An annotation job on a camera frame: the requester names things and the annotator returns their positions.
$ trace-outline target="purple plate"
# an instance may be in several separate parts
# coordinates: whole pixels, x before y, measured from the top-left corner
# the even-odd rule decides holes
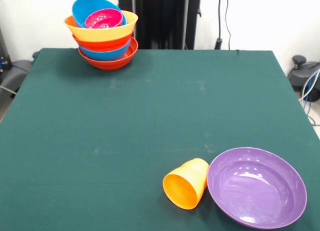
[[[207,185],[228,216],[255,229],[288,226],[307,205],[306,186],[298,172],[259,148],[237,147],[218,155],[210,164]]]

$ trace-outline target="tipped over cup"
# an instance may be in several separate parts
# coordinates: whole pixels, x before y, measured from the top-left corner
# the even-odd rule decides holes
[[[209,164],[194,158],[172,170],[163,179],[166,196],[179,208],[194,209],[207,187]]]

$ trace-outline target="stacked bowls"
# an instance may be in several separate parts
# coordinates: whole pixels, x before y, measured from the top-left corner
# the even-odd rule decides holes
[[[132,37],[138,20],[135,13],[122,11],[107,0],[77,0],[72,14],[64,22],[89,64],[112,71],[132,60],[138,49]]]

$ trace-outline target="red bowl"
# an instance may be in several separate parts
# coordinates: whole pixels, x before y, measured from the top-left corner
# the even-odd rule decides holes
[[[78,48],[78,51],[80,55],[92,66],[104,70],[104,71],[113,71],[121,69],[122,67],[126,66],[132,58],[135,56],[136,52],[138,50],[138,42],[134,37],[131,37],[131,42],[128,50],[124,54],[124,56],[121,59],[115,60],[115,61],[97,61],[91,58],[88,58],[84,55],[84,53],[81,51],[80,48]]]
[[[101,49],[103,49],[105,51],[111,51],[111,50],[116,50],[116,49],[119,49],[119,48],[125,46],[126,43],[129,41],[129,39],[131,38],[132,34],[133,34],[133,32],[123,38],[119,38],[119,39],[115,39],[115,40],[111,40],[111,41],[105,41],[105,42],[81,41],[78,38],[76,38],[74,35],[73,35],[73,38],[78,43],[79,46],[82,46],[86,49],[93,50],[93,51],[101,50]]]

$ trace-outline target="yellow bowl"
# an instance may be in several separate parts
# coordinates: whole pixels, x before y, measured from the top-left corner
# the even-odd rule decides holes
[[[106,42],[121,39],[134,31],[138,16],[129,11],[122,11],[127,24],[111,28],[82,28],[77,27],[74,17],[71,15],[64,20],[75,37],[84,42]]]

